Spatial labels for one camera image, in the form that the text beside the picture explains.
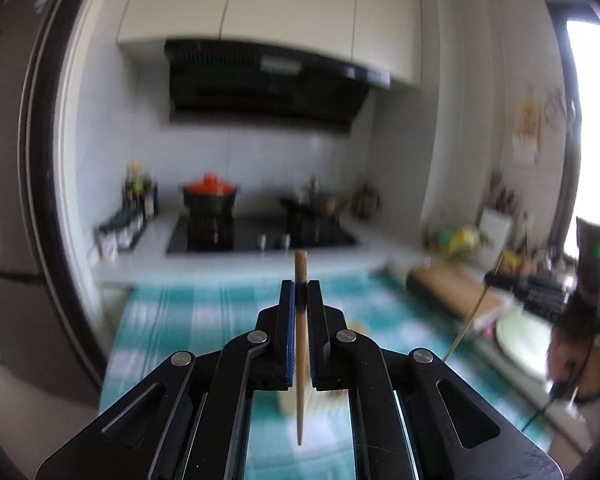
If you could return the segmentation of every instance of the range hood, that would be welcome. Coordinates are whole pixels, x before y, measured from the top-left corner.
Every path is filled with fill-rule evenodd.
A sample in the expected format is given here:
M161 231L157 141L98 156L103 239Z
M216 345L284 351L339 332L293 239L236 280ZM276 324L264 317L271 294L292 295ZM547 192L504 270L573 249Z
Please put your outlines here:
M298 50L223 40L167 40L171 118L282 119L348 132L387 72Z

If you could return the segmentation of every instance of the thin wooden stick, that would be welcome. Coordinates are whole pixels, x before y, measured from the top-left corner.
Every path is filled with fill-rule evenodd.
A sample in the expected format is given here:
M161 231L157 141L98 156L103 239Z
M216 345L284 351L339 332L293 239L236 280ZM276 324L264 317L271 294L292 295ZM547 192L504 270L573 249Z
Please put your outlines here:
M296 433L302 446L304 385L309 334L306 328L306 251L296 251Z
M496 273L498 273L498 271L500 270L500 264L502 263L502 258L503 258L503 254L500 254L500 259L498 260L498 265L496 266L496 270L495 270ZM478 302L475 304L474 309L471 311L471 314L469 315L469 319L467 319L466 323L464 324L464 328L460 331L460 333L456 337L456 340L453 341L453 343L451 343L449 350L446 351L445 356L442 358L443 363L446 362L447 359L449 359L449 356L454 352L456 347L460 344L460 342L462 341L462 338L464 337L464 335L469 330L469 327L474 322L475 315L478 314L478 309L480 308L480 305L482 304L482 300L487 295L488 290L489 290L489 285L485 285L484 288L482 289L482 294L480 295L480 298L478 298Z

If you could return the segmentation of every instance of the person's hand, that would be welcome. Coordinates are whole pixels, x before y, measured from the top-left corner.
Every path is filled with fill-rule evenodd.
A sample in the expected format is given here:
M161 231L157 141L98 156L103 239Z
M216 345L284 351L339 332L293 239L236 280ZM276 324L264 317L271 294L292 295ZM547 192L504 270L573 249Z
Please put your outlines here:
M546 358L548 378L554 381L568 381L573 371L573 363L581 363L587 358L591 342L592 338L568 339L561 329L554 328ZM587 366L577 386L579 397L590 397L600 393L600 341L598 340L593 343Z

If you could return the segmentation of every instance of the backsplash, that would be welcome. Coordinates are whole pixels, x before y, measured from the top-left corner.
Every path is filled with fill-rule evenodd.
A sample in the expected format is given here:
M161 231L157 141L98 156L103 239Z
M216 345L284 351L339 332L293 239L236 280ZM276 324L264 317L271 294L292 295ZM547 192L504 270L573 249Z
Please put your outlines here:
M152 171L167 206L182 206L180 184L205 172L240 185L235 211L272 210L281 191L305 186L351 191L366 172L375 96L370 94L349 136L294 127L169 121L166 66L141 69L132 156Z

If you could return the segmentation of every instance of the black pot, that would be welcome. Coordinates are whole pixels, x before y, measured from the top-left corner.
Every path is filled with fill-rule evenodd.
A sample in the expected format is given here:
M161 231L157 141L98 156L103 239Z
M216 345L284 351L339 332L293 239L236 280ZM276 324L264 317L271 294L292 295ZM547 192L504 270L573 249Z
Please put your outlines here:
M191 216L231 216L236 193L237 189L223 195L207 195L182 188L184 205L189 208Z
M279 201L282 207L292 214L331 218L337 216L344 209L348 197L335 194L316 194L307 198L282 196Z

